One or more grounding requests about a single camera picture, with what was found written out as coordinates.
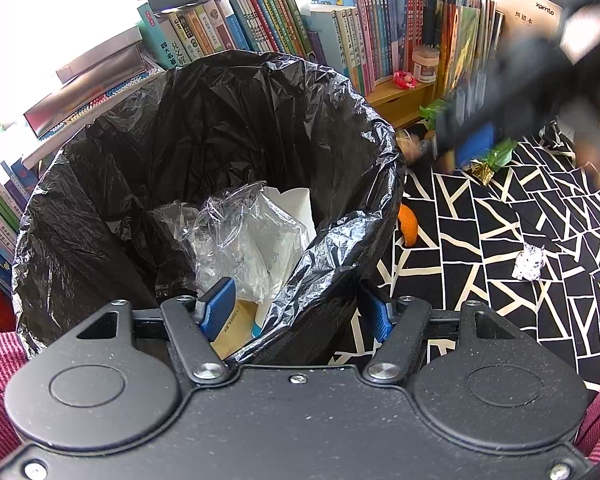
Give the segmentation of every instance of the bookshelf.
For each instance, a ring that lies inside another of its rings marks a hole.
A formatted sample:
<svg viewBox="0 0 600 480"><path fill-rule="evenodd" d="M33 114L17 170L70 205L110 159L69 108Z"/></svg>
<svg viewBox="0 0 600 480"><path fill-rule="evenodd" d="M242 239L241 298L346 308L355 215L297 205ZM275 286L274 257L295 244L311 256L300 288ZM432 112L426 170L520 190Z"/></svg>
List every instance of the bookshelf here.
<svg viewBox="0 0 600 480"><path fill-rule="evenodd" d="M403 90L393 81L376 86L366 100L394 128L402 128L420 118L420 107L435 99L435 83L419 83L416 88Z"/></svg>

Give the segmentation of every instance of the trash can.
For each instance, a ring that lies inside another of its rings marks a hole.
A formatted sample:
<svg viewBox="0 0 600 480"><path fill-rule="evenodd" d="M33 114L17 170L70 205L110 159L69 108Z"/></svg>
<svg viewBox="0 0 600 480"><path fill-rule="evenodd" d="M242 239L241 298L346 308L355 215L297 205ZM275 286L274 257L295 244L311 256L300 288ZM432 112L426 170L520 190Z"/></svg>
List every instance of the trash can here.
<svg viewBox="0 0 600 480"><path fill-rule="evenodd" d="M404 172L391 126L331 68L229 51L165 72L69 140L31 197L13 265L27 354L116 298L155 308L195 290L147 212L265 180L309 188L317 237L229 359L313 364L390 239Z"/></svg>

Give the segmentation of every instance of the screw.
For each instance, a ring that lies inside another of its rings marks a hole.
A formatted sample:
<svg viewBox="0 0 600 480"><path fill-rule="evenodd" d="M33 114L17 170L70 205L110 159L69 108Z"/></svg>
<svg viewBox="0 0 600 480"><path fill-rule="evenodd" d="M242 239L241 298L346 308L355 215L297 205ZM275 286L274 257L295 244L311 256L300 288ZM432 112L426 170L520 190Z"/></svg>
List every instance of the screw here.
<svg viewBox="0 0 600 480"><path fill-rule="evenodd" d="M571 468L566 464L557 464L549 471L549 478L551 480L567 480L571 475Z"/></svg>
<svg viewBox="0 0 600 480"><path fill-rule="evenodd" d="M374 379L395 379L400 373L400 368L393 363L377 363L367 368L366 373Z"/></svg>
<svg viewBox="0 0 600 480"><path fill-rule="evenodd" d="M45 480L46 469L40 462L29 462L24 466L24 476L29 480Z"/></svg>
<svg viewBox="0 0 600 480"><path fill-rule="evenodd" d="M202 363L198 368L193 370L193 374L204 380L217 379L224 375L224 367L218 363Z"/></svg>
<svg viewBox="0 0 600 480"><path fill-rule="evenodd" d="M305 384L308 380L304 374L293 374L289 377L289 382L292 384Z"/></svg>

